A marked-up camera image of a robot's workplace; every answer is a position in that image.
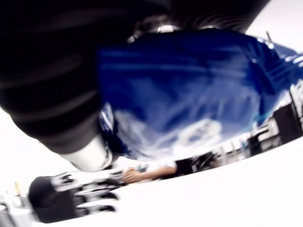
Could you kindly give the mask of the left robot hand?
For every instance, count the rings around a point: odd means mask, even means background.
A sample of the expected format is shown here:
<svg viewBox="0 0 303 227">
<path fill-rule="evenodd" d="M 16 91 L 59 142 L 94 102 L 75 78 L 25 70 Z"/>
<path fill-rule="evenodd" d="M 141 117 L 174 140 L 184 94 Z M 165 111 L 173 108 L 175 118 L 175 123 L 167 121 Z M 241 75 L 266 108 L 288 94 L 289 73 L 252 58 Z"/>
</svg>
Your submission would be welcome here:
<svg viewBox="0 0 303 227">
<path fill-rule="evenodd" d="M 114 190 L 125 186 L 122 173 L 100 171 L 66 172 L 36 177 L 28 190 L 28 201 L 37 219 L 45 224 L 115 212 L 105 200 L 118 200 Z"/>
</svg>

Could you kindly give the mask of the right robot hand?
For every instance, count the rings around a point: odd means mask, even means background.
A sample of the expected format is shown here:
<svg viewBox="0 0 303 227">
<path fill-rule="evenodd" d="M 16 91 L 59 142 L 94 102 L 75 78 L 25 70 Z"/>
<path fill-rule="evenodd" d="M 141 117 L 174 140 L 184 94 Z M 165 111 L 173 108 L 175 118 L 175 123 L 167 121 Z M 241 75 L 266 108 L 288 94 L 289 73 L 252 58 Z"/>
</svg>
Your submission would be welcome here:
<svg viewBox="0 0 303 227">
<path fill-rule="evenodd" d="M 3 0 L 0 105 L 79 170 L 111 164 L 98 126 L 99 46 L 161 25 L 246 32 L 266 0 Z"/>
</svg>

